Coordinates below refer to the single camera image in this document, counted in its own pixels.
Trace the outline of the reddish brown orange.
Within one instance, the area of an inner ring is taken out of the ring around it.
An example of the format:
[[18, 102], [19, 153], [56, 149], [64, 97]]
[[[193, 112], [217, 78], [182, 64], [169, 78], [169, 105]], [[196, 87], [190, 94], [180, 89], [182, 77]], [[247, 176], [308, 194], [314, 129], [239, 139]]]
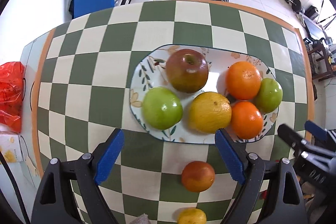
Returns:
[[209, 189], [215, 181], [215, 170], [207, 162], [193, 161], [181, 174], [182, 185], [190, 192], [200, 193]]

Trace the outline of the red cherry tomato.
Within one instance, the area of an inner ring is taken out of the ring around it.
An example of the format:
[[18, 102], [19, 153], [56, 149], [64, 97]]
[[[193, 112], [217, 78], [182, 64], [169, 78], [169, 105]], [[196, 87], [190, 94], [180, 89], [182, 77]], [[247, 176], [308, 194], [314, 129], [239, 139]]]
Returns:
[[267, 190], [264, 190], [260, 193], [260, 199], [261, 200], [265, 200], [267, 196]]

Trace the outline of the green apple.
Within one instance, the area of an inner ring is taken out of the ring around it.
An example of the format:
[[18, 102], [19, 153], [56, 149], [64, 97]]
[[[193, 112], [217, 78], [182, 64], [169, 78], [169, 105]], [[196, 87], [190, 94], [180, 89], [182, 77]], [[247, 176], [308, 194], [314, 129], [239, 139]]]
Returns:
[[163, 87], [152, 88], [145, 94], [141, 111], [145, 122], [158, 130], [173, 127], [183, 117], [180, 99]]
[[253, 99], [253, 103], [260, 112], [268, 114], [278, 108], [282, 97], [281, 85], [274, 79], [265, 78], [261, 81], [261, 87], [257, 96]]

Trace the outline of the large yellow citrus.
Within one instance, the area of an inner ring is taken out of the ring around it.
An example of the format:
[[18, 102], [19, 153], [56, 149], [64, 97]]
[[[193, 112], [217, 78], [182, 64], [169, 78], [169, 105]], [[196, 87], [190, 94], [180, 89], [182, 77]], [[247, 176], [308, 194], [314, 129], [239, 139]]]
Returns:
[[188, 112], [190, 129], [204, 134], [214, 134], [230, 125], [232, 109], [229, 100], [216, 92], [199, 94], [191, 102]]

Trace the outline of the small yellow orange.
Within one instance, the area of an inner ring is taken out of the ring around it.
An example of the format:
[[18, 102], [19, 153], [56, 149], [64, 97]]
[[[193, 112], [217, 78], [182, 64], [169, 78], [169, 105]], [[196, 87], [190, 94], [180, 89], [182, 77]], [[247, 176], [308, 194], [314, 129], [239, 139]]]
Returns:
[[204, 211], [197, 208], [188, 208], [179, 213], [177, 224], [206, 224], [207, 217]]

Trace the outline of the large bright orange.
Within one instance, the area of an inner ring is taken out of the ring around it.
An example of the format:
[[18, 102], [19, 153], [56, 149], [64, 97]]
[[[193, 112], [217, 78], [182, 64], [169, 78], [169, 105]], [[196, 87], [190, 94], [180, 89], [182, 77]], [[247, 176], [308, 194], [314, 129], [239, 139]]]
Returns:
[[258, 69], [247, 61], [239, 61], [228, 68], [226, 89], [238, 100], [251, 100], [259, 92], [261, 75]]

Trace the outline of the dark red apple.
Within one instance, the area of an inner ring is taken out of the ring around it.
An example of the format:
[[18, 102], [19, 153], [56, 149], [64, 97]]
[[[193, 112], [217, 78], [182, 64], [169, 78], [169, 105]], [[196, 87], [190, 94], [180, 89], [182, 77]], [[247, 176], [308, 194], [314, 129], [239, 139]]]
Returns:
[[209, 66], [200, 52], [182, 49], [167, 59], [165, 72], [175, 90], [192, 94], [205, 86], [209, 77]]

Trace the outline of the dark wooden chair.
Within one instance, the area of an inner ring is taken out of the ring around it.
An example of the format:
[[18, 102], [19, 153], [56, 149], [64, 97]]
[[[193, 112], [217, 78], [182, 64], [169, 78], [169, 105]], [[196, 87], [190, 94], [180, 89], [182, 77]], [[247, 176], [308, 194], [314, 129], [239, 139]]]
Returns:
[[324, 38], [309, 43], [307, 54], [313, 80], [321, 82], [335, 78], [335, 59]]

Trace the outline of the snack chips box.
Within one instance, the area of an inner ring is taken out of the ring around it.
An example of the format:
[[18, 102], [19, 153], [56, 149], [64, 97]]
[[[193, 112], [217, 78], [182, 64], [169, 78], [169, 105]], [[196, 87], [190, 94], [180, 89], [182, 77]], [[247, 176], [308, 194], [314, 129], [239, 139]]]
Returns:
[[1, 131], [0, 150], [7, 163], [21, 162], [24, 160], [18, 134]]

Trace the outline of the black treadmill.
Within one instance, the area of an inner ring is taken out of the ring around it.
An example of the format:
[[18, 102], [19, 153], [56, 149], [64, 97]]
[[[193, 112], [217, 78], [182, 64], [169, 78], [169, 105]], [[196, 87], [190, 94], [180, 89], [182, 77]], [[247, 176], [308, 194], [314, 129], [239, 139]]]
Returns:
[[305, 16], [303, 13], [301, 13], [301, 16], [303, 18], [303, 21], [305, 23], [305, 29], [307, 32], [307, 37], [313, 41], [313, 40], [320, 40], [321, 38], [327, 39], [326, 34], [322, 30], [322, 28], [317, 25], [314, 21], [312, 21], [310, 18]]

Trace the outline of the red plastic bag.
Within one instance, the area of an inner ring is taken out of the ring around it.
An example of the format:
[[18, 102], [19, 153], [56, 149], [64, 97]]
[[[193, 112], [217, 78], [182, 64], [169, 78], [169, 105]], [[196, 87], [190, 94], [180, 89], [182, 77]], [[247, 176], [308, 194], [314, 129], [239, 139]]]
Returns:
[[1, 65], [0, 97], [1, 124], [19, 134], [22, 129], [23, 73], [25, 67], [19, 61]]

